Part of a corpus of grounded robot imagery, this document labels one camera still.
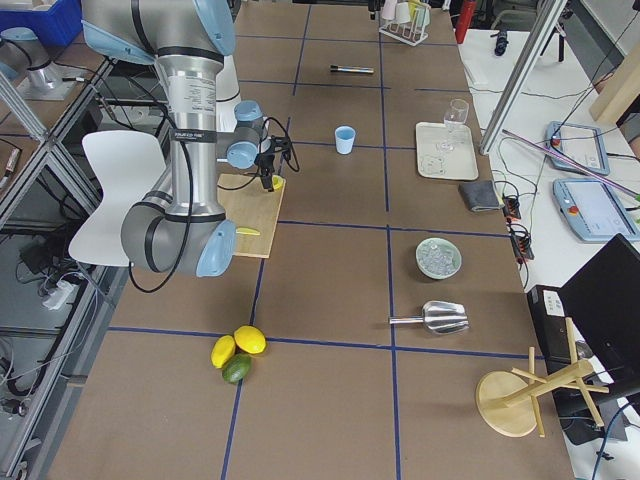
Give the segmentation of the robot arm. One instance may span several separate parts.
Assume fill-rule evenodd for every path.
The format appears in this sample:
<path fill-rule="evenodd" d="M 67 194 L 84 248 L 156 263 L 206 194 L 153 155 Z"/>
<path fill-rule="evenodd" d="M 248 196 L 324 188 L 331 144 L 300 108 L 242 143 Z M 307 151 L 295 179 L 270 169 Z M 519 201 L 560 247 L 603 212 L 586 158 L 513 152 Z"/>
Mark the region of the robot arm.
<path fill-rule="evenodd" d="M 217 164 L 255 168 L 271 189 L 276 144 L 260 106 L 238 97 L 234 9 L 226 1 L 86 1 L 82 25 L 97 53 L 156 70 L 170 146 L 132 130 L 83 138 L 103 198 L 73 238 L 71 256 L 198 277 L 224 273 L 237 228 L 217 198 Z"/>

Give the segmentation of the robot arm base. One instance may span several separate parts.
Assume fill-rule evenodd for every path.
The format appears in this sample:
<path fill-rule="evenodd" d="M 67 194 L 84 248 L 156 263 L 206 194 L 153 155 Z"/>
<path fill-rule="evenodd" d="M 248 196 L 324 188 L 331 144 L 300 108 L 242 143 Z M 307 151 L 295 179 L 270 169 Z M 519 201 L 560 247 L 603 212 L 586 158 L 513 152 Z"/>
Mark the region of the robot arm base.
<path fill-rule="evenodd" d="M 53 62 L 38 36 L 26 27 L 1 32 L 1 72 L 10 81 L 23 78 L 17 91 L 25 100 L 63 101 L 75 78 L 69 68 Z"/>

